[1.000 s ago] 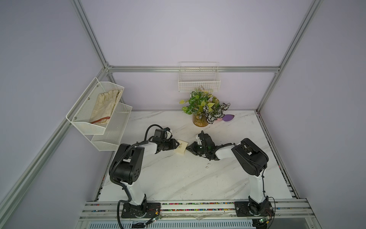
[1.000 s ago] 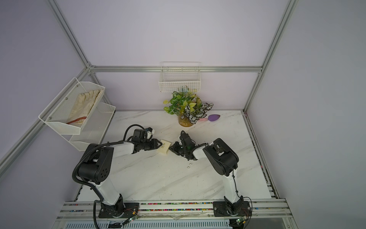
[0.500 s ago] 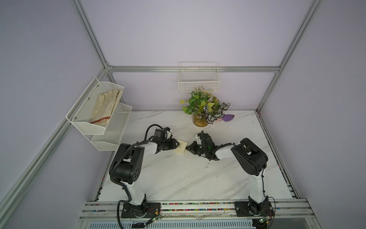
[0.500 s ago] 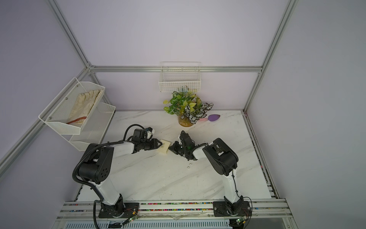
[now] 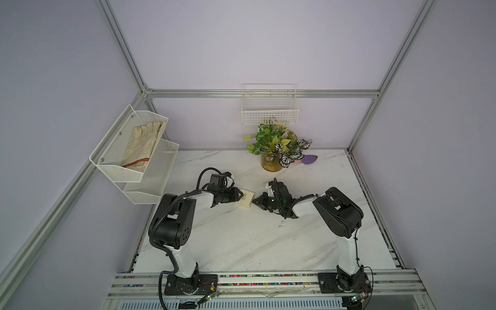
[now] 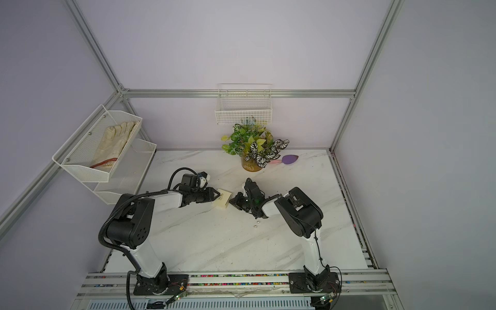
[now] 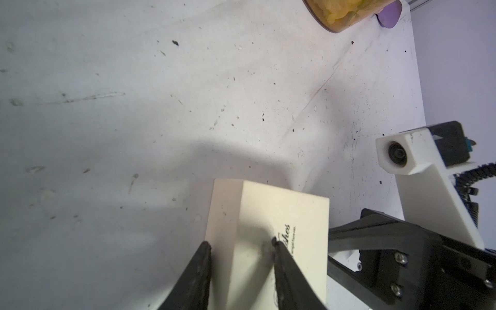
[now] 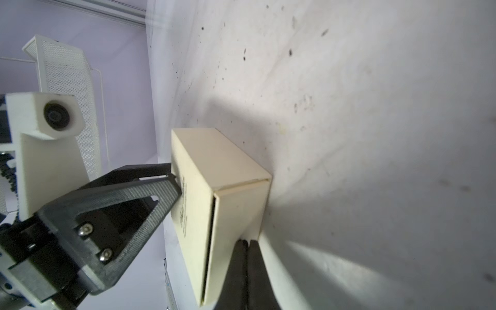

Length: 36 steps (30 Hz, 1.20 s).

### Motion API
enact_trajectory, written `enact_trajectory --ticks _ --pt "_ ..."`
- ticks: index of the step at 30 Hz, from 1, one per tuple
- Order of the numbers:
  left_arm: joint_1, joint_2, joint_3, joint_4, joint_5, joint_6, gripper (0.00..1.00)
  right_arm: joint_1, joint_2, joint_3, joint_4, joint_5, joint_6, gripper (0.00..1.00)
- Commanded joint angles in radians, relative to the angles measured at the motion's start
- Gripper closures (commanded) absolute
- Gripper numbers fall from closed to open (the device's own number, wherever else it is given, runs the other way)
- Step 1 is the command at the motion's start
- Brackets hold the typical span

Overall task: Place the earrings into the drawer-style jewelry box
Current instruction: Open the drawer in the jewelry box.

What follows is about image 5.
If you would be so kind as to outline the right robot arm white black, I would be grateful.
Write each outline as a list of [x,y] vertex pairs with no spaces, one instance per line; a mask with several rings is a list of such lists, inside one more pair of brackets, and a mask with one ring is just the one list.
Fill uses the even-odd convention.
[[319,214],[329,230],[337,237],[338,272],[355,276],[363,270],[358,256],[358,237],[364,213],[341,190],[330,187],[321,195],[310,194],[293,198],[284,183],[273,180],[266,191],[253,200],[264,211],[283,218],[302,218]]

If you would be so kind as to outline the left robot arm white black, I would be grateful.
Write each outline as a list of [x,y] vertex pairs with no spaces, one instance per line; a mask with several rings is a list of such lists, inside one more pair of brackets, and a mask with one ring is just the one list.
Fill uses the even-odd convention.
[[167,275],[191,278],[198,272],[197,262],[192,258],[186,243],[192,233],[195,212],[210,209],[219,204],[241,200],[243,193],[235,187],[230,172],[214,167],[204,169],[192,191],[181,195],[162,196],[149,224],[149,243],[169,257],[173,269]]

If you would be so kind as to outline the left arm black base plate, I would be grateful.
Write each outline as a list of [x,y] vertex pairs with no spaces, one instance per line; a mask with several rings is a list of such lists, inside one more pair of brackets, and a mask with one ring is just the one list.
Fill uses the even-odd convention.
[[191,278],[181,278],[176,275],[169,275],[167,283],[164,285],[164,295],[166,296],[186,296],[186,295],[206,295],[217,288],[218,275],[199,274]]

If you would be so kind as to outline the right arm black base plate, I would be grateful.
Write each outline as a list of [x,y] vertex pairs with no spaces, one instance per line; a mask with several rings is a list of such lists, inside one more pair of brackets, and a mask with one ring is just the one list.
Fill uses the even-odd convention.
[[318,273],[321,293],[365,293],[372,292],[371,280],[360,270],[354,275],[345,272]]

